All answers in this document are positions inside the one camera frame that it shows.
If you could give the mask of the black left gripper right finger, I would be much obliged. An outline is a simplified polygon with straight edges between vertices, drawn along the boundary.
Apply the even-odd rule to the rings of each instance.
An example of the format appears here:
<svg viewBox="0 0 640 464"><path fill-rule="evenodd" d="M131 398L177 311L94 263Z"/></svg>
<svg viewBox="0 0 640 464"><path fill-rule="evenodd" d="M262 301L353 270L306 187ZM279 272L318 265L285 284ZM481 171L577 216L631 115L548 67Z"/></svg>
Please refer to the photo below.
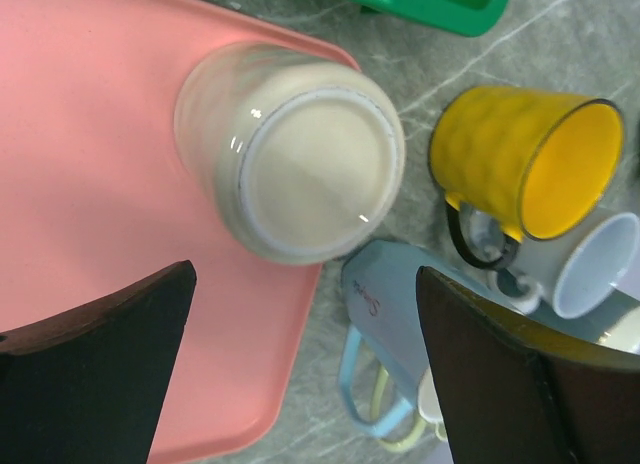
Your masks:
<svg viewBox="0 0 640 464"><path fill-rule="evenodd" d="M558 332L432 267L420 325L456 463L636 463L638 356Z"/></svg>

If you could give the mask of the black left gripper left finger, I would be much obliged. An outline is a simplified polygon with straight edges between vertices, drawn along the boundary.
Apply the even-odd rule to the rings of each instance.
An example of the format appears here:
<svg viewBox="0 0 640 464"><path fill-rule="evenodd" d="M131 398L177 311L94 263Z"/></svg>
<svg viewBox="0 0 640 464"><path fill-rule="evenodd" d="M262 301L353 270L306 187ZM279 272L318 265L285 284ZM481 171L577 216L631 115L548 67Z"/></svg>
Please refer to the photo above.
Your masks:
<svg viewBox="0 0 640 464"><path fill-rule="evenodd" d="M2 462L146 462L196 282L176 262L2 333Z"/></svg>

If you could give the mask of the light green mug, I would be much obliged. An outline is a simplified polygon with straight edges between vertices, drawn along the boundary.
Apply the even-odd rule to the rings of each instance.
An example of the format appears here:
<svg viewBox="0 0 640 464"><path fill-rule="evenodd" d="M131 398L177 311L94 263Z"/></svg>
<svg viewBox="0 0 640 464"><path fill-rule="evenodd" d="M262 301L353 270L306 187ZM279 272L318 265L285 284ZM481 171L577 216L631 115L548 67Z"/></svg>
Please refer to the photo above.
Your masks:
<svg viewBox="0 0 640 464"><path fill-rule="evenodd" d="M639 301L616 291L595 310L576 319L562 319L542 304L529 318L556 331L604 347L637 354L639 352ZM414 447L426 429L448 440L444 418L438 403L433 376L425 370L415 386L417 397L410 401L413 426L401 439L380 438L378 443L394 453Z"/></svg>

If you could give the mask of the pale blue grey mug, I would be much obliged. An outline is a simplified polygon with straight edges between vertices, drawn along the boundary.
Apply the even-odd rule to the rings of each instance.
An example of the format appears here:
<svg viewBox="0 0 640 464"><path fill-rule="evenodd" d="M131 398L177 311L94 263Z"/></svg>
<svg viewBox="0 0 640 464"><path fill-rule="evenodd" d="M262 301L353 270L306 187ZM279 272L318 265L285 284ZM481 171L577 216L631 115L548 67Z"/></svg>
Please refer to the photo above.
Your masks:
<svg viewBox="0 0 640 464"><path fill-rule="evenodd" d="M639 217L594 208L560 236L525 236L504 270L489 271L489 289L524 315L546 302L563 319L599 306L625 276L639 247Z"/></svg>

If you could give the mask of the light blue faceted mug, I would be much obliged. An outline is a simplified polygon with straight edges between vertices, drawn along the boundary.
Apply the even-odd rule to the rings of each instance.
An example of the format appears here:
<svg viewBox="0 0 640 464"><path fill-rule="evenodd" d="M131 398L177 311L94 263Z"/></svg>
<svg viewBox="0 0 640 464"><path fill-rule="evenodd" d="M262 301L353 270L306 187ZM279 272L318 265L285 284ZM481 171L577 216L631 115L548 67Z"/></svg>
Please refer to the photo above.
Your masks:
<svg viewBox="0 0 640 464"><path fill-rule="evenodd" d="M375 438L390 434L414 411L418 386L428 367L416 300L416 276L423 266L435 268L483 297L490 296L486 285L426 250L402 242L372 240L342 268L342 296L350 325L338 384L356 427ZM380 417L361 416L351 393L359 347L363 343L373 351L395 384L395 401Z"/></svg>

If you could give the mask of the yellow mug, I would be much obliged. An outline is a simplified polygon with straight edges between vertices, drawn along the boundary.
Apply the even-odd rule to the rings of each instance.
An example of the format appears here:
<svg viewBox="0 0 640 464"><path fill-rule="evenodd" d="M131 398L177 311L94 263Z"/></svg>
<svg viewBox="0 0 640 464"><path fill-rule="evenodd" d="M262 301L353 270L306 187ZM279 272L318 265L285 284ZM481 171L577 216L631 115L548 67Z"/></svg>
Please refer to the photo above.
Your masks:
<svg viewBox="0 0 640 464"><path fill-rule="evenodd" d="M428 146L458 254L475 268L500 270L524 240L548 241L575 228L609 187L624 138L623 115L605 98L489 85L461 93ZM490 261L463 236L464 204L500 225L503 245Z"/></svg>

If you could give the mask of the beige pink mug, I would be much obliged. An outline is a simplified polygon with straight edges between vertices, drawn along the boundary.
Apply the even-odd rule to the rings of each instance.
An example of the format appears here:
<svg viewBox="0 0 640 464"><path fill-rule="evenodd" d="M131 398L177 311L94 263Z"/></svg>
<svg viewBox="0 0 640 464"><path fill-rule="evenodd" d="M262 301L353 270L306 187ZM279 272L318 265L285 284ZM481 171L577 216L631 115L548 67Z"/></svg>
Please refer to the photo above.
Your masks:
<svg viewBox="0 0 640 464"><path fill-rule="evenodd" d="M211 52L177 98L180 159L249 251L289 265L344 255L399 192L398 113L361 71L282 46Z"/></svg>

